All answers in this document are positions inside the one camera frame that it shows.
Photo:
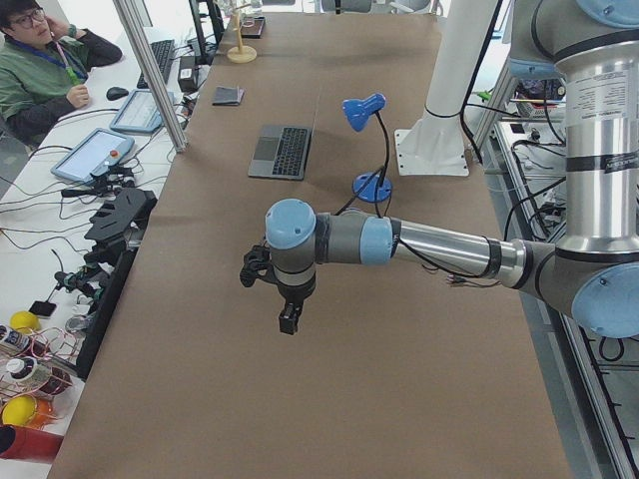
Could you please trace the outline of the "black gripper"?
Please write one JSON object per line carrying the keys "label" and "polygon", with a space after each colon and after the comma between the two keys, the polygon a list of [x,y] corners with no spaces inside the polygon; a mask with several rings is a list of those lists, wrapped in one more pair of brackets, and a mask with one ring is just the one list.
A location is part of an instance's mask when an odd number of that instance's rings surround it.
{"label": "black gripper", "polygon": [[280,332],[294,335],[299,329],[300,315],[305,300],[315,291],[316,283],[307,281],[303,284],[290,285],[283,282],[277,284],[277,289],[284,299],[284,307],[279,315]]}

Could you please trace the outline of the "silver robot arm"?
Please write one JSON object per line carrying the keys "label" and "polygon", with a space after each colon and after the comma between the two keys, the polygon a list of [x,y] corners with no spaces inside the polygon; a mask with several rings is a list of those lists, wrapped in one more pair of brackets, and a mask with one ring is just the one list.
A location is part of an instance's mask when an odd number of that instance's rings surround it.
{"label": "silver robot arm", "polygon": [[498,240],[361,212],[318,214],[297,199],[266,216],[269,279],[298,329],[320,263],[431,261],[533,295],[612,338],[638,332],[638,5],[519,1],[512,60],[549,62],[566,81],[566,230],[555,242]]}

